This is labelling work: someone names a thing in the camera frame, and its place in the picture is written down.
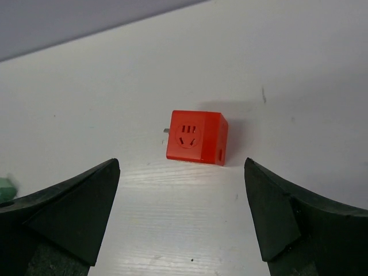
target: power adapter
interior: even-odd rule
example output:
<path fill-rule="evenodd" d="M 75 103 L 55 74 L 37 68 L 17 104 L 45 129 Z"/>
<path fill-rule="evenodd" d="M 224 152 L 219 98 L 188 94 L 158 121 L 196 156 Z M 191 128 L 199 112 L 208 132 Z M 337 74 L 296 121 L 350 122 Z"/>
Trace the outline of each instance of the power adapter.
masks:
<path fill-rule="evenodd" d="M 228 128 L 219 112 L 174 110 L 166 158 L 223 166 Z"/>

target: white wood grain surface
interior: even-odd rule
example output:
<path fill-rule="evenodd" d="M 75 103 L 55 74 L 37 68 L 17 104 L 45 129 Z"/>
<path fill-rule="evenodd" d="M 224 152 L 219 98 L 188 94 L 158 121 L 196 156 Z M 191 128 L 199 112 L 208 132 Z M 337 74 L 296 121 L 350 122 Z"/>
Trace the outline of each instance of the white wood grain surface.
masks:
<path fill-rule="evenodd" d="M 1 63 L 0 175 L 24 196 L 119 159 L 91 276 L 269 275 L 246 157 L 368 208 L 367 13 L 365 0 L 209 1 Z M 174 109 L 223 112 L 227 166 L 166 160 Z"/>

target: small side opening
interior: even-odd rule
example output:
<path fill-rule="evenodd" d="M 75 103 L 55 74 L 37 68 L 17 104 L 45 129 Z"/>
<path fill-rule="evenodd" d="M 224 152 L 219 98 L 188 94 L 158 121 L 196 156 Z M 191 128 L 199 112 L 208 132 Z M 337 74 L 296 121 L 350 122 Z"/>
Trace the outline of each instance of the small side opening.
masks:
<path fill-rule="evenodd" d="M 223 160 L 223 150 L 222 149 L 218 152 L 218 159 L 219 161 Z"/>

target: green object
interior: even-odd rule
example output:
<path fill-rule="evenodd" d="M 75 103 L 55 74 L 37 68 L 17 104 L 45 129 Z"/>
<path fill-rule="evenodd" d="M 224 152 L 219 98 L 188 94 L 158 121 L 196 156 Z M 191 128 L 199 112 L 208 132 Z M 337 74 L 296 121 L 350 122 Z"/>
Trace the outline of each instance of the green object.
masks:
<path fill-rule="evenodd" d="M 8 178 L 0 178 L 0 204 L 12 200 L 17 195 L 17 189 Z"/>

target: red power socket cube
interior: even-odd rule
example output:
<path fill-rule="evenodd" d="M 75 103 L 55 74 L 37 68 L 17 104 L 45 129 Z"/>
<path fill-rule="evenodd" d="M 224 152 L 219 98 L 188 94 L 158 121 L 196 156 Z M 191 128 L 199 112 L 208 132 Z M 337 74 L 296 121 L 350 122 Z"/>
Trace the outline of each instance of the red power socket cube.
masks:
<path fill-rule="evenodd" d="M 228 128 L 228 122 L 221 113 L 174 110 L 166 157 L 223 166 Z"/>

